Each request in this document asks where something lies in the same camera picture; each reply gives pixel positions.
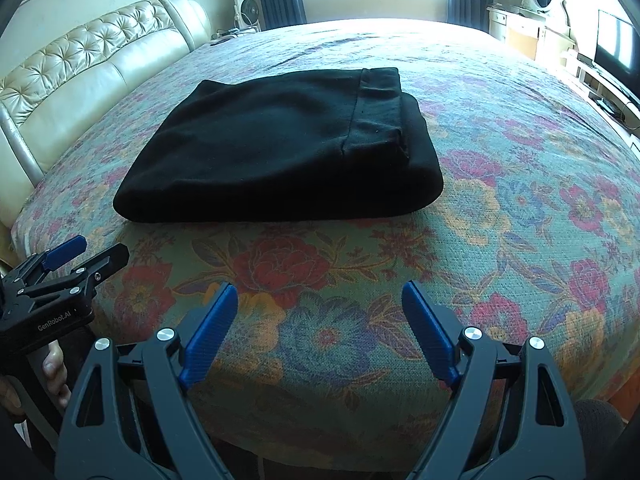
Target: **metal screw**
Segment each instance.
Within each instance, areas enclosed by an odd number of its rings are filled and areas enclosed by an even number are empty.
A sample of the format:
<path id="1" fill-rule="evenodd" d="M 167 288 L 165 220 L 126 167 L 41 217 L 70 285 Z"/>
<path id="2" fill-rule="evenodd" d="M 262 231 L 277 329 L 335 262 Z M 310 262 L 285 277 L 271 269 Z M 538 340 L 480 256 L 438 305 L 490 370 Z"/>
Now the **metal screw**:
<path id="1" fill-rule="evenodd" d="M 96 350 L 106 350 L 107 348 L 109 348 L 110 344 L 111 342 L 107 338 L 101 337 L 100 339 L 98 339 L 98 341 L 95 342 L 94 346 Z"/>
<path id="2" fill-rule="evenodd" d="M 482 337 L 482 331 L 475 326 L 470 326 L 465 328 L 465 337 L 473 340 L 480 339 Z"/>
<path id="3" fill-rule="evenodd" d="M 160 330 L 158 332 L 158 334 L 156 335 L 156 337 L 160 340 L 160 341 L 169 341 L 170 339 L 173 339 L 175 336 L 175 332 L 173 329 L 171 328 L 163 328 L 162 330 Z"/>
<path id="4" fill-rule="evenodd" d="M 545 342 L 539 337 L 532 337 L 529 339 L 529 344 L 536 350 L 542 350 L 545 347 Z"/>

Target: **black folded cloth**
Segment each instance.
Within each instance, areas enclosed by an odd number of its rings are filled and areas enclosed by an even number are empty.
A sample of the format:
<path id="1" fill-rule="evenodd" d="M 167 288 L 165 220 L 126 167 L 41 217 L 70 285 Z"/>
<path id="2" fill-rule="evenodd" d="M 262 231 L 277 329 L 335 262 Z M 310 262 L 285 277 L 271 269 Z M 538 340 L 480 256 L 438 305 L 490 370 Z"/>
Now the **black folded cloth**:
<path id="1" fill-rule="evenodd" d="M 142 149 L 113 199 L 135 222 L 396 216 L 443 181 L 395 68 L 202 81 Z"/>

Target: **tv screen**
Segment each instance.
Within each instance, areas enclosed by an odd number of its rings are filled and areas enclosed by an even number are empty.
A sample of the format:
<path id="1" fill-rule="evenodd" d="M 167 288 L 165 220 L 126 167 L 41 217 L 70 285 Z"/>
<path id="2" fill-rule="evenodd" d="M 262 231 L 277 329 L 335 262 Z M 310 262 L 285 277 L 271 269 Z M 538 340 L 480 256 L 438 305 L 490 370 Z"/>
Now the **tv screen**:
<path id="1" fill-rule="evenodd" d="M 640 97 L 640 36 L 631 23 L 600 11 L 598 17 L 598 46 L 596 65 L 618 81 L 624 93 L 638 102 Z"/>

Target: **bed cover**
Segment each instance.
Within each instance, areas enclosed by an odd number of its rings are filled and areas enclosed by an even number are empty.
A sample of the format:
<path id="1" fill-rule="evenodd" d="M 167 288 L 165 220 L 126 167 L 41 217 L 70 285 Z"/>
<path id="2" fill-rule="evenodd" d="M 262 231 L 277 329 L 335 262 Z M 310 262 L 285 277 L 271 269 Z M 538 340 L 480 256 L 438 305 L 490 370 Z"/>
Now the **bed cover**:
<path id="1" fill-rule="evenodd" d="M 136 155 L 202 79 L 385 66 L 440 159 L 444 193 L 428 208 L 296 224 L 114 213 Z M 206 44 L 141 85 L 65 153 L 12 233 L 20 256 L 75 234 L 91 252 L 126 244 L 129 266 L 95 298 L 94 330 L 122 343 L 232 282 L 238 317 L 192 391 L 206 430 L 290 465 L 407 470 L 448 399 L 399 306 L 408 280 L 494 338 L 543 337 L 575 398 L 605 397 L 640 365 L 639 164 L 564 83 L 489 35 L 319 23 Z"/>

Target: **leather headboard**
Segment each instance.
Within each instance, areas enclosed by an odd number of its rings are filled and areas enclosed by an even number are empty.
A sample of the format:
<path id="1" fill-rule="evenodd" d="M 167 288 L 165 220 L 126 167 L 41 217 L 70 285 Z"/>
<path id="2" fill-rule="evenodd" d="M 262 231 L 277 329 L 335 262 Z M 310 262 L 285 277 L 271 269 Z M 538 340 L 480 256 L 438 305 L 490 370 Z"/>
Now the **leather headboard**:
<path id="1" fill-rule="evenodd" d="M 0 259 L 47 171 L 119 100 L 210 40 L 193 0 L 143 0 L 74 28 L 0 80 Z"/>

